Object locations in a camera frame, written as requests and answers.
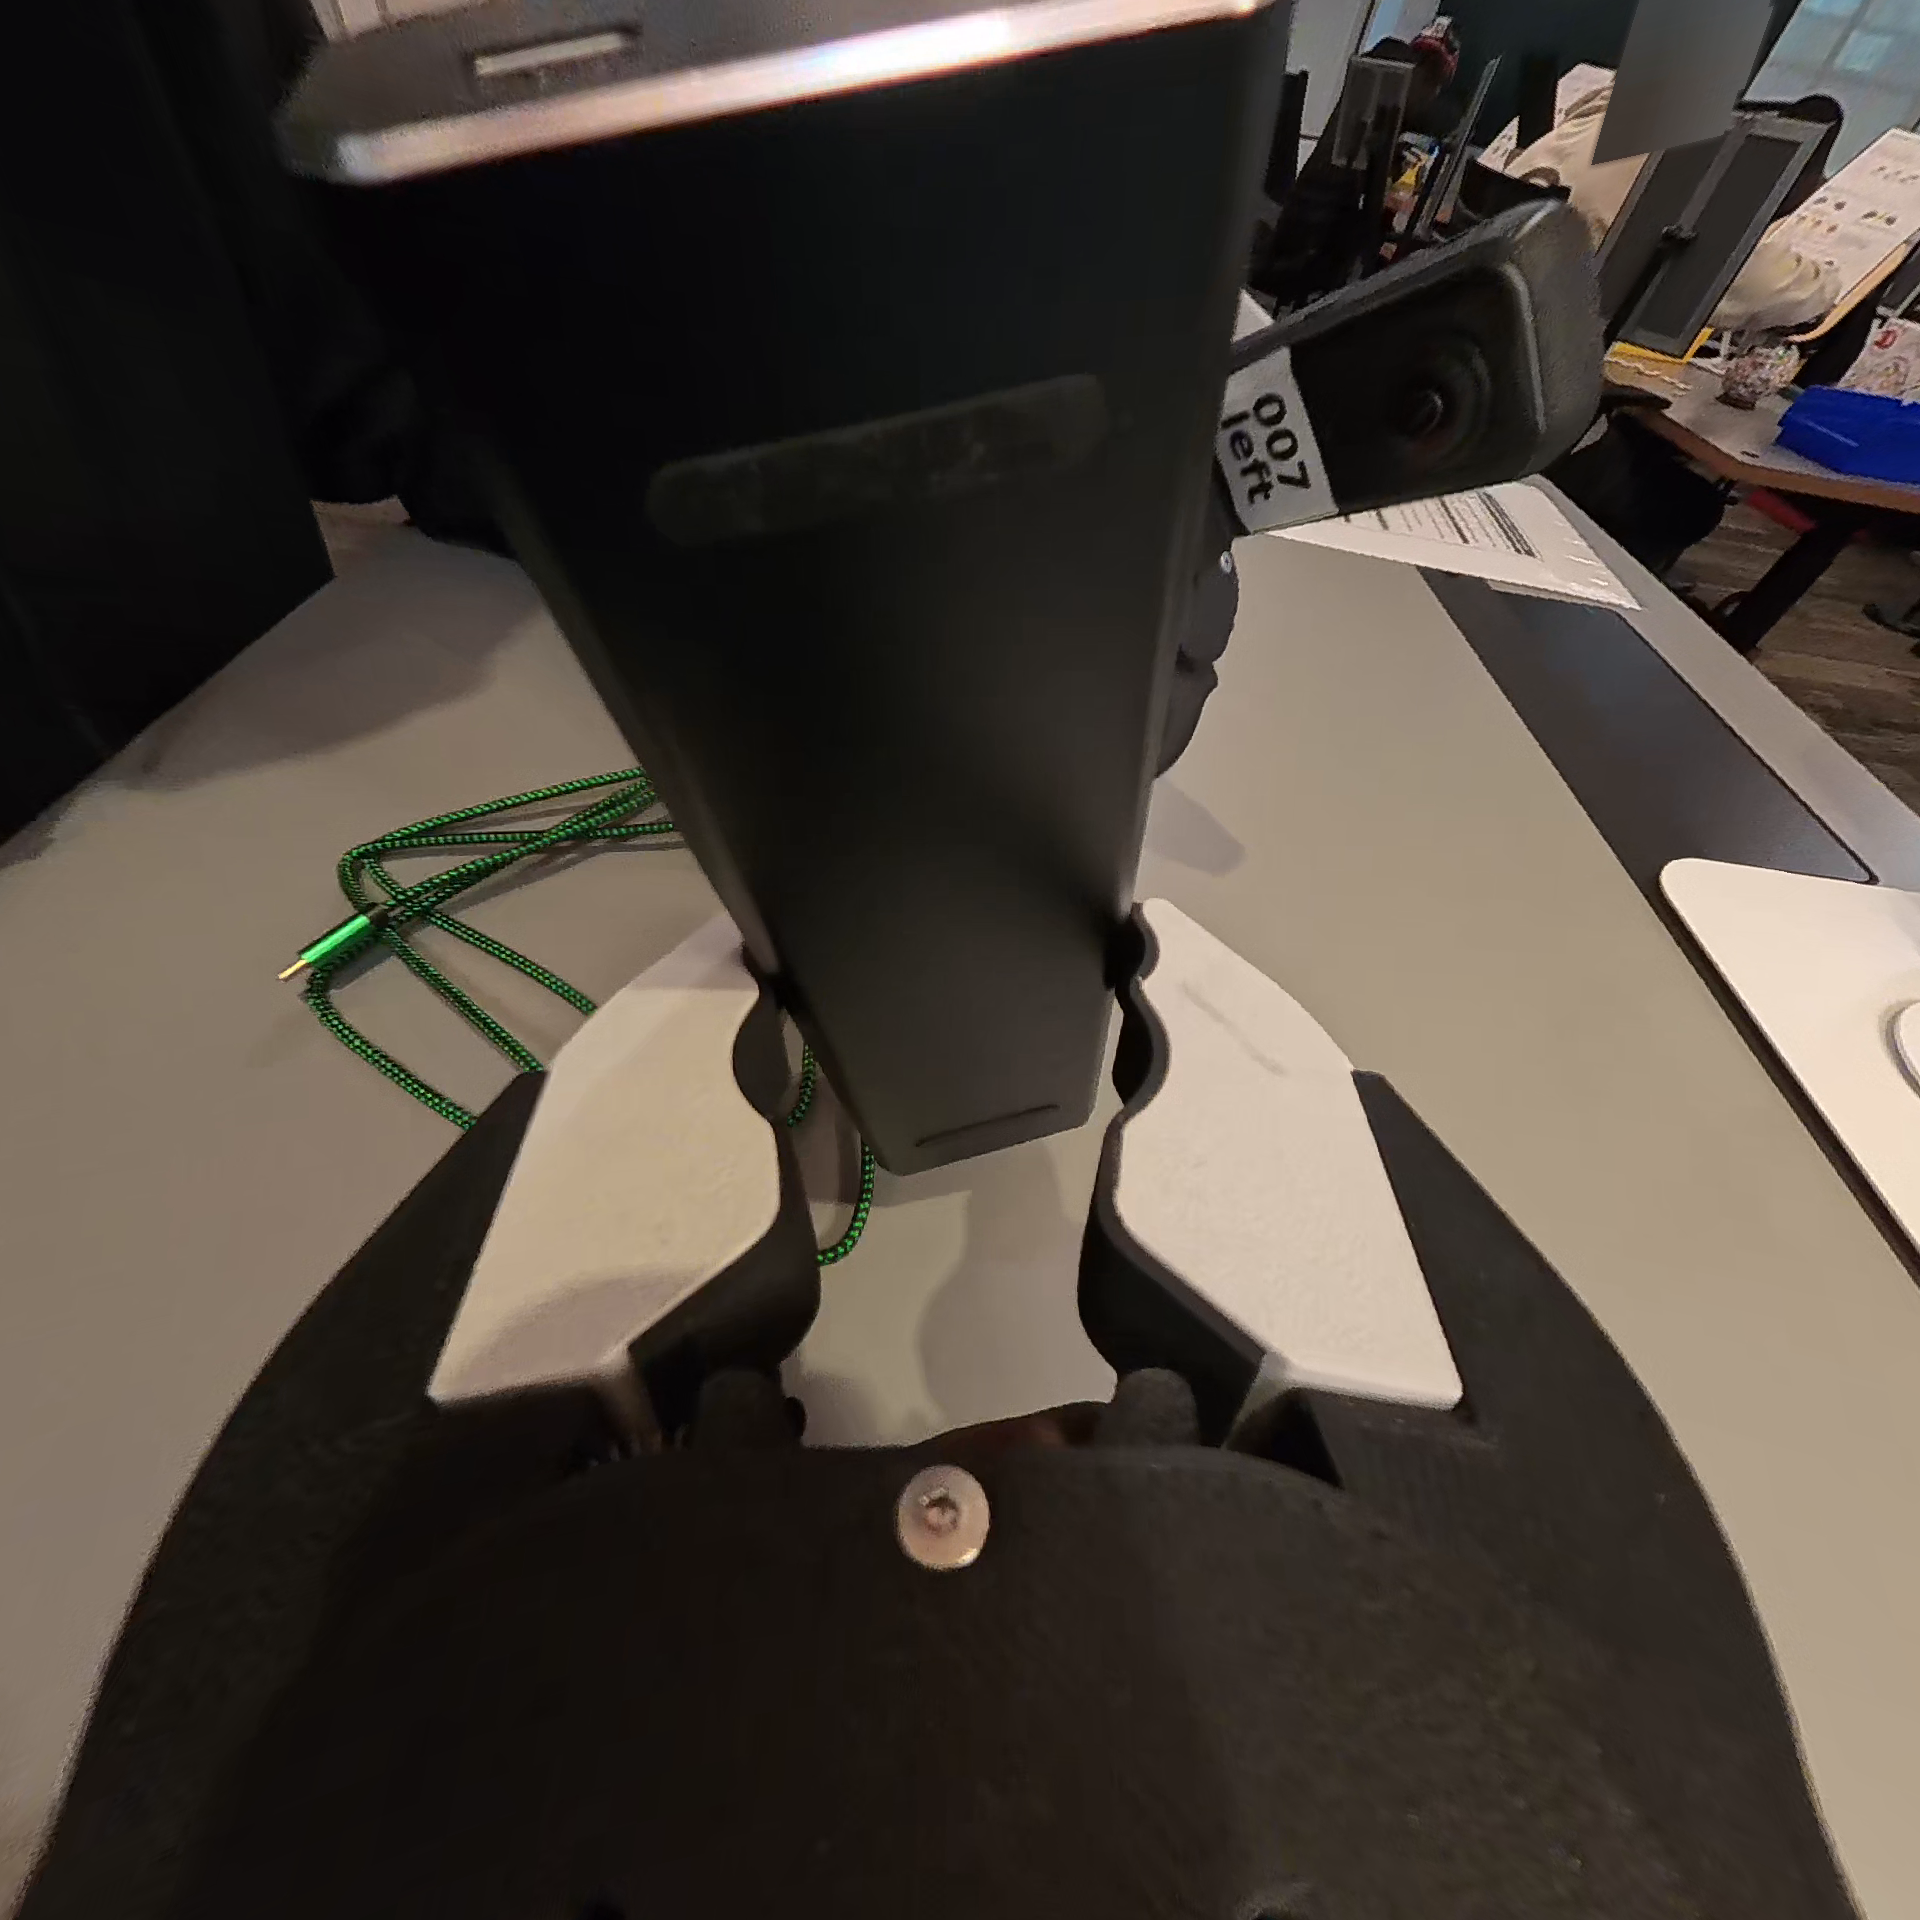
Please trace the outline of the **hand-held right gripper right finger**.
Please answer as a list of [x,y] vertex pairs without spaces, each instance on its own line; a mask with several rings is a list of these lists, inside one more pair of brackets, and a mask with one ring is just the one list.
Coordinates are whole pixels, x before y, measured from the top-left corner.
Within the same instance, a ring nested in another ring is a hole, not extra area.
[[1453,1345],[1343,1049],[1177,905],[1139,905],[1134,939],[1077,1254],[1093,1358],[1178,1373],[1199,1414],[1296,1386],[1453,1414]]

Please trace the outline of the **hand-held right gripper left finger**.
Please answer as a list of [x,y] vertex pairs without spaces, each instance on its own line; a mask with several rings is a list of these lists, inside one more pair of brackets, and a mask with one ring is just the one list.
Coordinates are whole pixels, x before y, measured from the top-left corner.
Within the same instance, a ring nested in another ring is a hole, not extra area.
[[821,1307],[788,1040],[737,946],[674,946],[540,1070],[434,1403],[595,1386],[690,1403],[797,1352]]

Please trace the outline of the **black USB hub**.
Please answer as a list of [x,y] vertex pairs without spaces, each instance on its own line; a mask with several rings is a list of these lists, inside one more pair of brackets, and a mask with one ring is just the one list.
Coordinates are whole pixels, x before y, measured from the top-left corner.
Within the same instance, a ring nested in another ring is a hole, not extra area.
[[887,1174],[1081,1128],[1292,7],[449,7],[325,236]]

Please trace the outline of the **wood edged desk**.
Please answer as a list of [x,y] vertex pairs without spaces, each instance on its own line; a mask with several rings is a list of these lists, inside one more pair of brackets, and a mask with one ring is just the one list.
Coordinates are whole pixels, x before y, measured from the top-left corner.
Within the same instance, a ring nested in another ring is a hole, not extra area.
[[1602,401],[1642,412],[1642,426],[1706,478],[1732,487],[1735,497],[1781,497],[1804,518],[1753,588],[1706,609],[1706,622],[1735,652],[1758,652],[1761,633],[1826,578],[1854,539],[1912,531],[1912,487],[1854,478],[1781,447],[1781,392],[1742,412],[1720,401],[1720,372],[1610,352]]

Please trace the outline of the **grey desk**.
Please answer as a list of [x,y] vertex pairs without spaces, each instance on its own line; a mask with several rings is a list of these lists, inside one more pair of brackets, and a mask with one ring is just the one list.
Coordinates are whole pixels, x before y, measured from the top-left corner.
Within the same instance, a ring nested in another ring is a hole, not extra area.
[[[3,847],[3,1907],[204,1442],[449,1149],[270,979],[330,853],[611,763],[528,578],[383,531]],[[1147,893],[1579,1292],[1720,1509],[1857,1912],[1912,1912],[1912,1273],[1415,571],[1240,545]]]

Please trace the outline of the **printed paper sheet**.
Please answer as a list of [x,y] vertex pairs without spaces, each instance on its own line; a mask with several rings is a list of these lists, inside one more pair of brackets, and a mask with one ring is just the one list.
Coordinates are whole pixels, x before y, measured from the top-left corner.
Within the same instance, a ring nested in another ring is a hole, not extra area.
[[1446,493],[1398,508],[1279,528],[1272,539],[1442,571],[1487,588],[1629,609],[1637,595],[1585,531],[1535,487]]

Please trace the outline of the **grey monitor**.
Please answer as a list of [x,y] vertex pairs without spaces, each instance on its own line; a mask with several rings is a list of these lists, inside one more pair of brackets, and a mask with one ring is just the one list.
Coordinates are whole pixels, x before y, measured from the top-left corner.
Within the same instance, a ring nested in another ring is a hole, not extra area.
[[1735,106],[1720,137],[1645,155],[1599,247],[1602,342],[1686,358],[1826,146],[1832,121]]

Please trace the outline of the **blue plastic bin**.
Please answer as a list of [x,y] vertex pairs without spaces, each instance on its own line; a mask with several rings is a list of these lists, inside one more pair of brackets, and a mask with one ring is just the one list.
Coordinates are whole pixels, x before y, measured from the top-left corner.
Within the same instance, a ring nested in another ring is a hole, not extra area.
[[1869,478],[1869,487],[1920,487],[1920,401],[1865,392],[1865,389],[1804,389],[1775,442],[1809,469]]

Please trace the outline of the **white metal stand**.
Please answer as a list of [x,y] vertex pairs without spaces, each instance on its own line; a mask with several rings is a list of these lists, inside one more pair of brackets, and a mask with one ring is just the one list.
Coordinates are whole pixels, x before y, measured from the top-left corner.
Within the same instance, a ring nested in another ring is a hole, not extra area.
[[1878,1203],[1920,1239],[1920,897],[1732,862],[1657,893]]

